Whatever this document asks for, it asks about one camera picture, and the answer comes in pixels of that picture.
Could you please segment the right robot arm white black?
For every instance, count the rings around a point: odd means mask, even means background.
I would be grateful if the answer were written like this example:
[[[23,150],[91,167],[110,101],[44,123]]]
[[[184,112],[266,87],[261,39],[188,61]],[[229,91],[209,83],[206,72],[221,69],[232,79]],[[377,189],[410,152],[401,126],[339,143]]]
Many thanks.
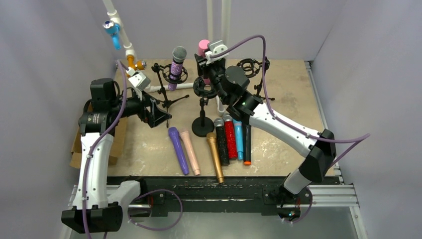
[[[277,112],[251,94],[245,72],[238,66],[225,68],[225,59],[211,61],[196,54],[199,76],[210,79],[228,113],[238,121],[261,129],[293,148],[304,158],[301,165],[282,183],[281,192],[297,195],[311,183],[322,182],[336,157],[334,134],[307,128]]]

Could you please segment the red glitter microphone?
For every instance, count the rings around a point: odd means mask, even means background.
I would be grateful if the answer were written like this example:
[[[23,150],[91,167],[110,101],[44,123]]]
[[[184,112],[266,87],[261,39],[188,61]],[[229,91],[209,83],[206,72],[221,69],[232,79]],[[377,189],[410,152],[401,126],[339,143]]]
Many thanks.
[[[233,119],[229,115],[229,113],[224,113],[222,116],[222,119],[224,121],[224,130],[225,130],[229,159],[236,160],[238,159],[238,156],[237,156],[237,149],[236,149],[236,142],[235,142]]]

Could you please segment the glitter purple microphone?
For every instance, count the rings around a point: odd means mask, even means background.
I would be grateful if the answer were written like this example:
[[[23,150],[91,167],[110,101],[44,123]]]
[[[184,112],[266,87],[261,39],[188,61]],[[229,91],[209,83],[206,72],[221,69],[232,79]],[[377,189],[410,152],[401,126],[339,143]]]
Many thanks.
[[[177,46],[172,51],[173,61],[170,67],[170,83],[168,89],[174,91],[181,80],[183,72],[183,62],[187,56],[187,51],[183,46]]]

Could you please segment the black round-base mic stand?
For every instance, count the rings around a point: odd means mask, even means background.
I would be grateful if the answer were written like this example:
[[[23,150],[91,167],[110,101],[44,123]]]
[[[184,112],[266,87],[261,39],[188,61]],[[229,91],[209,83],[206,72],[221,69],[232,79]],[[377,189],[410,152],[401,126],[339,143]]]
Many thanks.
[[[192,122],[192,132],[198,137],[206,137],[208,133],[213,132],[213,121],[206,116],[205,106],[208,105],[209,99],[217,96],[213,86],[207,85],[202,77],[197,77],[193,83],[193,90],[196,96],[200,98],[200,114]]]

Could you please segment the black glitter microphone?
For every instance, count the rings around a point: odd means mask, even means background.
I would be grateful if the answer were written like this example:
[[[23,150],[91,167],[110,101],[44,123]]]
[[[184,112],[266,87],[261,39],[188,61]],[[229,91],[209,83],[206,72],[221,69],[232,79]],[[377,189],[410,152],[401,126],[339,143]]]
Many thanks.
[[[220,157],[221,166],[228,166],[230,164],[227,141],[224,131],[224,121],[222,118],[216,118],[213,121],[217,139],[217,148]]]

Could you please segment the gold microphone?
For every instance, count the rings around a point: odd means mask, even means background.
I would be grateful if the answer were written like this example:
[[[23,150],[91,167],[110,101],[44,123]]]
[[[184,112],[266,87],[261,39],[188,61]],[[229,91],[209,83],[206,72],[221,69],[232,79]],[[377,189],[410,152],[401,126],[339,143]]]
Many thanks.
[[[214,132],[209,132],[206,135],[206,137],[207,137],[207,143],[208,143],[210,153],[211,153],[211,158],[212,158],[217,182],[219,184],[222,184],[224,182],[224,175],[223,175],[223,171],[220,164],[216,134]]]

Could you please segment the black microphone orange end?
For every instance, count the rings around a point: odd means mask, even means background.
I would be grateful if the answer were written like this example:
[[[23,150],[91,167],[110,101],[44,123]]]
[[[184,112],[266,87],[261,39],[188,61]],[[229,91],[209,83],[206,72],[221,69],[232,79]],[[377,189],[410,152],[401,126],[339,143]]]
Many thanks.
[[[245,166],[251,166],[251,126],[243,125],[244,134],[244,160]]]

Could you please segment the hot pink microphone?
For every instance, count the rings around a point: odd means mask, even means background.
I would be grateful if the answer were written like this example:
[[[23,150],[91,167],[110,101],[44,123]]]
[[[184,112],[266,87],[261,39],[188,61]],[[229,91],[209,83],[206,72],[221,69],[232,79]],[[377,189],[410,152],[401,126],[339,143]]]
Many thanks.
[[[208,51],[208,44],[210,43],[209,40],[207,39],[202,39],[199,43],[198,43],[198,52],[197,54],[205,57],[205,53]],[[208,78],[203,77],[203,81],[206,85],[210,85],[211,81]]]

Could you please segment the light blue microphone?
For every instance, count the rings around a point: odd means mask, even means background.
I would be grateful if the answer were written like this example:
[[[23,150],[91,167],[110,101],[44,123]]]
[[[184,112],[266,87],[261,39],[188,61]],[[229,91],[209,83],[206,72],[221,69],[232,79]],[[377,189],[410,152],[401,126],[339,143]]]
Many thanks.
[[[233,119],[236,151],[239,161],[244,160],[244,146],[243,146],[243,129],[242,122]]]

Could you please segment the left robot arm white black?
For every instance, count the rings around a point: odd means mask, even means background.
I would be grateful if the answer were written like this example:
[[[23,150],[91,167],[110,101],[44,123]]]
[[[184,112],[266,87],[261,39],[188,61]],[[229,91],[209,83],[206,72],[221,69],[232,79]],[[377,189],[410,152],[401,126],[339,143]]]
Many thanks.
[[[70,209],[61,215],[63,224],[77,233],[117,232],[127,214],[129,204],[141,194],[140,182],[122,182],[117,190],[107,193],[107,169],[115,128],[121,118],[137,115],[154,128],[171,119],[147,93],[128,98],[117,93],[118,83],[110,78],[90,84],[92,110],[84,110],[78,124],[81,135],[82,160],[76,195]]]

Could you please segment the brown cardboard box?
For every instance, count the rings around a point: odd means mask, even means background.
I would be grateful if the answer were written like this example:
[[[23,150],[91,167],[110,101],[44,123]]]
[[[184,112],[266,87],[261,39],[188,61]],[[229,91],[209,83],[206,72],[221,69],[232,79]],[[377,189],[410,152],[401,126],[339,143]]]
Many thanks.
[[[108,165],[116,165],[118,158],[123,154],[124,142],[126,129],[128,125],[128,118],[120,119],[119,123],[115,127],[114,141],[110,149],[110,155],[108,160]],[[81,134],[79,133],[79,128],[77,129],[76,136],[73,142],[71,149],[71,160],[69,166],[72,168],[80,169],[82,161],[82,144],[81,144]]]

